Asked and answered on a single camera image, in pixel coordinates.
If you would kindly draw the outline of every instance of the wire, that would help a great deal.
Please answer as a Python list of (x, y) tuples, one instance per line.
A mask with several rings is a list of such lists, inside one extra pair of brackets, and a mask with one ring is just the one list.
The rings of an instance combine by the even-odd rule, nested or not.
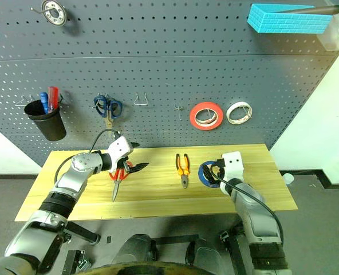
[(96, 145), (96, 142), (98, 141), (98, 139), (100, 138), (100, 136), (104, 133), (104, 132), (107, 132), (107, 131), (110, 131), (110, 132), (113, 132), (115, 135), (119, 135), (119, 132), (115, 131), (114, 129), (104, 129), (102, 130), (96, 137), (96, 139), (94, 140), (93, 144), (92, 144), (92, 147), (89, 149), (89, 153), (92, 152), (93, 150), (93, 147)]
[(71, 159), (72, 157), (74, 157), (74, 156), (70, 156), (70, 157), (68, 157), (67, 159), (65, 159), (65, 160), (60, 164), (60, 166), (57, 168), (57, 170), (56, 170), (56, 172), (55, 172), (54, 183), (57, 182), (57, 177), (58, 177), (58, 175), (59, 175), (59, 171), (60, 171), (61, 167), (62, 167), (69, 159)]
[(229, 187), (233, 188), (234, 190), (237, 190), (238, 192), (248, 196), (249, 198), (253, 199), (254, 201), (258, 202), (261, 206), (263, 206), (275, 219), (275, 221), (277, 222), (278, 224), (278, 227), (279, 227), (279, 232), (280, 232), (280, 240), (282, 242), (282, 246), (284, 244), (284, 232), (283, 232), (283, 227), (282, 227), (282, 224), (280, 223), (280, 220), (279, 218), (276, 216), (276, 214), (266, 205), (264, 204), (262, 201), (260, 201), (259, 199), (255, 198), (254, 196), (252, 196), (251, 194), (247, 193), (246, 191), (238, 188), (237, 186), (234, 186), (228, 182), (226, 182), (224, 179), (218, 177), (217, 175), (215, 175), (215, 173), (213, 172), (213, 167), (215, 166), (215, 164), (212, 164), (210, 166), (210, 172), (212, 174), (212, 176), (214, 178), (216, 178), (217, 180), (220, 180), (221, 182), (225, 183), (226, 185), (228, 185)]
[[(100, 136), (101, 136), (104, 132), (108, 132), (108, 131), (113, 132), (115, 135), (120, 135), (119, 132), (115, 131), (114, 129), (104, 129), (104, 130), (102, 130), (102, 131), (97, 135), (97, 137), (96, 137), (96, 139), (94, 140), (94, 142), (93, 142), (91, 148), (89, 149), (88, 153), (91, 153), (91, 152), (92, 152), (93, 147), (96, 145), (96, 143), (97, 143), (98, 139), (100, 138)], [(63, 165), (64, 165), (69, 159), (71, 159), (72, 157), (74, 157), (74, 155), (68, 157), (67, 159), (65, 159), (65, 160), (60, 164), (60, 166), (58, 167), (58, 169), (57, 169), (56, 172), (55, 172), (54, 183), (57, 182), (57, 177), (58, 177), (58, 175), (59, 175), (59, 171), (60, 171), (61, 167), (63, 167)]]

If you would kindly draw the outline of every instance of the gray pegboard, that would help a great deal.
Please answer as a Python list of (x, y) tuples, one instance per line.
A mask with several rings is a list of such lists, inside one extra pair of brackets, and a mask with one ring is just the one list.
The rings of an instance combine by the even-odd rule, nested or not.
[[(61, 3), (70, 14), (63, 28), (29, 11), (38, 1), (0, 1), (0, 131), (39, 164), (50, 151), (88, 148), (105, 128), (91, 108), (97, 93), (124, 103), (116, 128), (144, 147), (270, 148), (338, 55), (316, 36), (257, 34), (246, 23), (249, 1)], [(59, 142), (47, 141), (15, 106), (50, 85), (65, 99), (68, 134)], [(147, 94), (147, 107), (133, 105), (136, 92)], [(214, 101), (225, 112), (241, 100), (254, 110), (245, 124), (225, 119), (200, 131), (188, 121), (199, 102)], [(182, 121), (175, 104), (183, 104)], [(108, 142), (103, 137), (97, 148)]]
[(18, 5), (12, 0), (0, 1), (0, 60), (335, 55), (325, 51), (316, 36), (257, 34), (247, 24), (250, 5), (254, 1), (60, 2), (70, 14), (70, 21), (64, 27), (54, 27), (42, 15), (29, 10), (31, 5), (39, 7), (39, 1), (19, 0)]

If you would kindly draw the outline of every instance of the tape roll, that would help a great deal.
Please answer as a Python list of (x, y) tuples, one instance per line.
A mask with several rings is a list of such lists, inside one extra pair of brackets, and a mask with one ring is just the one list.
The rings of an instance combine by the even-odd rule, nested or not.
[(198, 176), (199, 176), (200, 181), (201, 181), (204, 185), (206, 185), (207, 187), (210, 187), (210, 188), (218, 188), (218, 187), (220, 186), (220, 184), (212, 184), (212, 185), (210, 185), (209, 180), (207, 180), (207, 179), (205, 178), (205, 176), (204, 176), (203, 165), (207, 165), (207, 166), (209, 166), (209, 168), (210, 168), (210, 165), (215, 164), (215, 163), (216, 163), (216, 162), (215, 162), (215, 161), (212, 161), (212, 160), (210, 160), (210, 161), (208, 161), (208, 162), (204, 162), (203, 164), (200, 165), (199, 171), (198, 171)]
[[(214, 114), (207, 120), (200, 120), (196, 116), (203, 110), (213, 111)], [(223, 121), (222, 109), (213, 102), (202, 102), (194, 106), (190, 112), (190, 122), (192, 126), (200, 130), (213, 130), (218, 127)]]
[[(243, 108), (245, 110), (245, 108), (247, 108), (247, 111), (245, 110), (246, 112), (246, 115), (240, 119), (231, 119), (231, 113), (236, 110), (237, 108)], [(242, 124), (242, 123), (245, 123), (246, 121), (248, 121), (252, 116), (252, 108), (251, 106), (247, 103), (247, 102), (243, 102), (243, 101), (240, 101), (240, 102), (237, 102), (233, 105), (231, 105), (231, 107), (228, 108), (227, 110), (227, 113), (226, 113), (226, 117), (228, 119), (228, 121), (231, 123), (231, 124)]]

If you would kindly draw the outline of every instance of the workbench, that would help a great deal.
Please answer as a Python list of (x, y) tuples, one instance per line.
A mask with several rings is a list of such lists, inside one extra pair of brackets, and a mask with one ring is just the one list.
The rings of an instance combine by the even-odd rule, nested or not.
[[(245, 182), (266, 199), (272, 210), (294, 210), (297, 206), (264, 144), (231, 146), (193, 146), (135, 148), (129, 155), (133, 165), (149, 165), (122, 181), (115, 202), (112, 202), (113, 181), (108, 171), (88, 179), (87, 187), (71, 213), (70, 220), (159, 217), (235, 212), (230, 197), (219, 188), (209, 188), (198, 178), (200, 164), (217, 160), (222, 153), (240, 151)], [(54, 185), (54, 174), (67, 157), (86, 151), (53, 151), (32, 185), (15, 220), (27, 221), (37, 210)], [(181, 185), (175, 166), (176, 153), (187, 153), (190, 175), (187, 189)], [(59, 177), (70, 166), (68, 161)]]

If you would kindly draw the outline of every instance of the red pliers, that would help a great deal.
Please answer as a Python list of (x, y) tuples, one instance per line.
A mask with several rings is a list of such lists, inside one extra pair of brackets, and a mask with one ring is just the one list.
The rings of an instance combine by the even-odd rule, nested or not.
[[(127, 162), (130, 167), (133, 166), (131, 162)], [(125, 169), (124, 168), (119, 168), (116, 169), (116, 172), (114, 175), (112, 175), (110, 172), (108, 173), (110, 175), (110, 178), (113, 179), (113, 183), (115, 184), (113, 188), (113, 193), (112, 193), (112, 202), (115, 201), (117, 192), (119, 191), (119, 185), (123, 179), (125, 179), (129, 173), (125, 174)]]

